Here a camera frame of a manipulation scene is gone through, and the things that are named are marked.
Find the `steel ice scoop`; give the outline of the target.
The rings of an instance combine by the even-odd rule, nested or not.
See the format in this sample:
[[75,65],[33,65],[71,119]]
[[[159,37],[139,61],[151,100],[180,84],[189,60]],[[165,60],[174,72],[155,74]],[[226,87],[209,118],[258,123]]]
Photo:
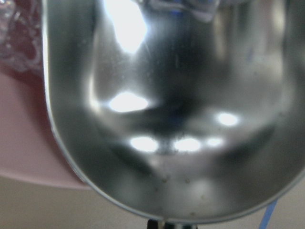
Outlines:
[[143,217],[195,228],[305,175],[305,3],[44,0],[52,132],[74,172]]

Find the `pile of clear ice cubes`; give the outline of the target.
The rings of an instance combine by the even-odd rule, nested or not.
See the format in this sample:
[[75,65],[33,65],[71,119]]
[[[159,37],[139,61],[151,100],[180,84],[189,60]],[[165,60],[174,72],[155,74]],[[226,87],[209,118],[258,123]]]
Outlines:
[[0,62],[17,72],[42,74],[40,0],[0,2]]

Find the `pink bowl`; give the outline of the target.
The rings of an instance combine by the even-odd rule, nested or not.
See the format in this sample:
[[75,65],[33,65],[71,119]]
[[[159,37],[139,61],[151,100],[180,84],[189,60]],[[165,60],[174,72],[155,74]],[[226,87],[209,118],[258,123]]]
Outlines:
[[51,131],[42,74],[0,63],[0,174],[38,185],[87,190]]

